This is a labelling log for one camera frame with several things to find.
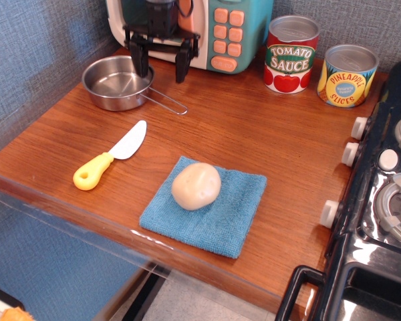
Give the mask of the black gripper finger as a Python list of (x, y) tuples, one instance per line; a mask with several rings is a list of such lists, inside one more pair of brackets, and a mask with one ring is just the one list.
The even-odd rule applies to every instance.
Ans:
[(136, 73), (145, 78), (148, 74), (148, 49), (145, 39), (141, 35), (133, 35), (129, 41), (129, 50), (132, 56)]
[(194, 41), (185, 41), (179, 47), (175, 57), (176, 82), (183, 83), (188, 73), (191, 60), (194, 57)]

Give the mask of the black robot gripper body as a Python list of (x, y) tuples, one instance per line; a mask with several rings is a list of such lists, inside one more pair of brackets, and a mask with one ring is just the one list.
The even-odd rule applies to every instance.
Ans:
[(185, 41), (194, 41), (194, 57), (198, 56), (200, 35), (180, 26), (181, 19), (192, 16), (194, 2), (182, 1), (145, 1), (135, 12), (135, 18), (124, 25), (125, 44), (133, 35), (141, 35), (149, 51), (177, 54)]

